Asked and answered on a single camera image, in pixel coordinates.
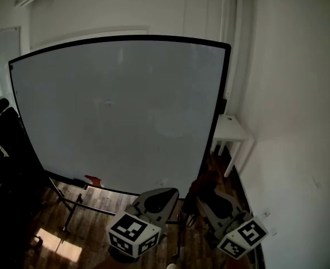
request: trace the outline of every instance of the black and white pattern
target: black and white pattern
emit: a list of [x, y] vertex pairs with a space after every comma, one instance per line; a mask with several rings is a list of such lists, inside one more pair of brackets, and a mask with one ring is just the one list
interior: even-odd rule
[[239, 229], [238, 232], [250, 246], [266, 236], [266, 232], [254, 220]]
[[235, 242], [232, 242], [229, 239], [226, 239], [224, 243], [222, 243], [220, 249], [224, 250], [227, 254], [231, 255], [234, 258], [239, 258], [239, 256], [241, 256], [246, 251], [245, 248], [241, 247]]
[[151, 247], [154, 247], [158, 242], [158, 238], [159, 238], [159, 233], [156, 233], [156, 235], [152, 236], [147, 241], [142, 242], [139, 245], [139, 255], [141, 255], [144, 252], [148, 251]]
[[116, 237], [115, 235], [109, 232], [110, 243], [119, 250], [124, 251], [125, 253], [132, 255], [132, 245], [125, 242], [124, 240]]
[[146, 223], [126, 214], [111, 227], [111, 230], [134, 242], [146, 227]]

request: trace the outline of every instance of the whiteboard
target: whiteboard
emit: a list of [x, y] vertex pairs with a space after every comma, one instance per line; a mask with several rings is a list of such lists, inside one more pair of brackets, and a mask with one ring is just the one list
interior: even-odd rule
[[117, 36], [9, 64], [45, 170], [130, 194], [175, 187], [182, 198], [209, 150], [229, 55], [207, 40]]

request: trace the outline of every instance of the black whiteboard frame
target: black whiteboard frame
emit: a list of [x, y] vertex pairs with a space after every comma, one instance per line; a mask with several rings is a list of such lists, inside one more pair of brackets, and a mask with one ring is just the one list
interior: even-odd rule
[[[226, 44], [226, 43], [221, 43], [221, 42], [211, 41], [211, 40], [205, 40], [205, 39], [198, 39], [198, 38], [181, 37], [181, 36], [122, 35], [122, 36], [109, 36], [109, 37], [100, 37], [100, 38], [92, 38], [92, 39], [72, 41], [72, 42], [63, 43], [63, 44], [54, 45], [54, 46], [51, 46], [51, 47], [48, 47], [48, 48], [40, 49], [40, 50], [37, 50], [35, 52], [20, 56], [18, 58], [15, 58], [15, 59], [9, 61], [8, 65], [9, 65], [9, 72], [10, 72], [10, 79], [11, 79], [11, 83], [12, 83], [13, 95], [14, 95], [15, 103], [16, 103], [18, 111], [19, 111], [19, 117], [20, 117], [21, 123], [24, 126], [24, 123], [23, 123], [23, 120], [22, 120], [22, 117], [21, 117], [21, 109], [18, 106], [16, 94], [15, 94], [15, 91], [14, 91], [12, 71], [11, 71], [12, 70], [12, 63], [15, 63], [17, 61], [20, 61], [20, 60], [23, 60], [23, 59], [26, 59], [26, 58], [29, 58], [29, 57], [32, 57], [32, 56], [35, 56], [35, 55], [38, 55], [38, 54], [51, 52], [51, 51], [59, 50], [59, 49], [63, 49], [63, 48], [74, 47], [74, 46], [85, 45], [85, 44], [112, 42], [112, 41], [168, 41], [168, 42], [179, 42], [179, 43], [205, 45], [205, 46], [216, 47], [216, 48], [221, 48], [221, 49], [225, 50], [223, 68], [222, 68], [222, 74], [221, 74], [221, 81], [220, 81], [220, 86], [219, 86], [219, 92], [218, 92], [218, 96], [217, 96], [214, 116], [213, 116], [210, 132], [209, 132], [209, 136], [208, 136], [207, 145], [206, 145], [204, 155], [203, 155], [203, 159], [201, 161], [201, 165], [200, 165], [200, 168], [199, 168], [199, 173], [198, 173], [198, 177], [199, 177], [199, 175], [201, 174], [201, 169], [204, 168], [204, 165], [207, 162], [207, 157], [208, 157], [208, 153], [209, 153], [210, 148], [211, 148], [211, 143], [212, 143], [212, 139], [213, 139], [213, 136], [214, 136], [214, 133], [215, 133], [215, 128], [216, 128], [218, 116], [220, 114], [221, 101], [223, 99], [223, 94], [224, 94], [224, 90], [225, 90], [228, 66], [229, 66], [229, 63], [230, 63], [230, 53], [231, 53], [231, 46], [229, 44]], [[29, 138], [25, 126], [24, 126], [24, 130], [25, 130], [25, 133], [26, 133], [27, 137]], [[39, 164], [42, 166], [36, 152], [35, 152], [35, 155], [38, 159]], [[56, 173], [51, 173], [49, 171], [46, 171], [46, 170], [44, 170], [43, 166], [42, 166], [42, 169], [45, 173], [47, 173], [49, 175], [49, 177], [54, 178], [56, 180], [59, 180], [61, 182], [67, 183], [69, 185], [72, 185], [72, 181], [73, 181], [72, 179], [67, 178], [67, 177], [63, 177], [63, 176], [58, 175]], [[88, 186], [91, 186], [91, 187], [97, 187], [97, 186], [94, 186], [90, 183], [87, 183], [87, 184], [88, 184]], [[117, 193], [129, 194], [129, 195], [133, 195], [133, 196], [138, 196], [140, 194], [140, 193], [130, 193], [130, 192], [117, 191], [117, 190], [112, 190], [112, 189], [103, 188], [103, 187], [97, 187], [97, 188], [107, 190], [107, 191], [117, 192]]]

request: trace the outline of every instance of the white table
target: white table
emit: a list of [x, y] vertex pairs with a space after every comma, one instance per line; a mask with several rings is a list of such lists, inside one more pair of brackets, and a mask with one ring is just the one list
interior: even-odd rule
[[237, 119], [233, 115], [219, 115], [214, 133], [214, 138], [211, 146], [211, 151], [215, 150], [218, 141], [221, 141], [221, 147], [218, 155], [222, 155], [223, 149], [227, 141], [235, 143], [230, 163], [225, 171], [224, 176], [228, 177], [235, 162], [235, 159], [240, 151], [240, 148], [248, 136], [241, 127]]

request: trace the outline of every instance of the white cube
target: white cube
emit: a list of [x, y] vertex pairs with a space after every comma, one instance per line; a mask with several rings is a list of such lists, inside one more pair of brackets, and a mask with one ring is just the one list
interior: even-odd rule
[[109, 244], [134, 258], [159, 243], [161, 228], [125, 211], [119, 212], [107, 226]]
[[257, 217], [244, 222], [234, 231], [226, 234], [217, 248], [234, 259], [240, 259], [254, 249], [268, 234], [266, 228]]

